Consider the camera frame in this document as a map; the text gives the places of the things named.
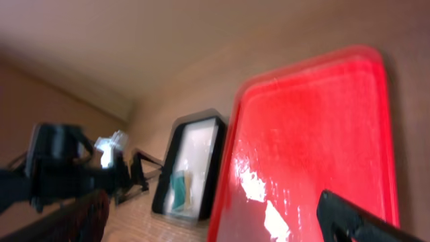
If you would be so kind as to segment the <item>red plastic tray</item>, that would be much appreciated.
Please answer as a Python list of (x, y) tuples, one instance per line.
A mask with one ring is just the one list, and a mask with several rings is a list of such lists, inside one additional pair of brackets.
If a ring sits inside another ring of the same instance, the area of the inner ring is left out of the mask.
[(321, 241), (324, 190), (399, 225), (377, 50), (350, 46), (253, 78), (231, 118), (209, 241)]

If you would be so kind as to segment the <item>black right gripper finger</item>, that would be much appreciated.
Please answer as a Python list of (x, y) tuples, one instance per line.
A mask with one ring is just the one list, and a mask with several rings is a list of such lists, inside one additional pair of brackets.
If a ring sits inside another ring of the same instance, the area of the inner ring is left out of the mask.
[(322, 191), (316, 216), (324, 242), (423, 242), (329, 190)]

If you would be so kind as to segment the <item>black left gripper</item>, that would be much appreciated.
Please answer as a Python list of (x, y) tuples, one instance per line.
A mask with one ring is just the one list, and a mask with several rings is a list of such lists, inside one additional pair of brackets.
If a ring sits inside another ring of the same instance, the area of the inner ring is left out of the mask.
[(149, 191), (149, 183), (156, 179), (164, 170), (161, 160), (135, 149), (131, 164), (127, 165), (120, 153), (114, 161), (117, 188), (114, 190), (116, 205), (123, 204)]

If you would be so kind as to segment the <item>black rectangular water tray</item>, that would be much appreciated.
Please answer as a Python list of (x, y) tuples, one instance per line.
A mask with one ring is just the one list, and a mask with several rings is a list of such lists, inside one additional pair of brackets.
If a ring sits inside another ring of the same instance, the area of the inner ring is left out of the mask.
[[(227, 128), (222, 115), (213, 108), (176, 119), (151, 207), (155, 214), (192, 222), (210, 218)], [(188, 212), (171, 209), (171, 175), (181, 170), (192, 174), (191, 209)]]

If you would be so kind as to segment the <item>teal sponge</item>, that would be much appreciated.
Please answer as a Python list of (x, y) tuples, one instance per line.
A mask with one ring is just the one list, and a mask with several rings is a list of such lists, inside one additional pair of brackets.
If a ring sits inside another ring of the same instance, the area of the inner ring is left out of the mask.
[(191, 172), (176, 171), (171, 175), (170, 182), (173, 189), (172, 211), (188, 212), (191, 209)]

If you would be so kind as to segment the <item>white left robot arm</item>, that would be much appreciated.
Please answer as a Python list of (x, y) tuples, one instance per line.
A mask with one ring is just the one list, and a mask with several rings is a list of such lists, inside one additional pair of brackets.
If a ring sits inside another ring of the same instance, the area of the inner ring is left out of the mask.
[(38, 220), (3, 241), (101, 241), (110, 213), (110, 202), (121, 204), (137, 186), (149, 189), (148, 181), (163, 171), (158, 159), (141, 151), (131, 166), (123, 155), (114, 155), (113, 165), (101, 169), (67, 161), (40, 160), (34, 175), (24, 173), (25, 164), (1, 170), (1, 211), (28, 201), (41, 213), (45, 206), (73, 199), (72, 204)]

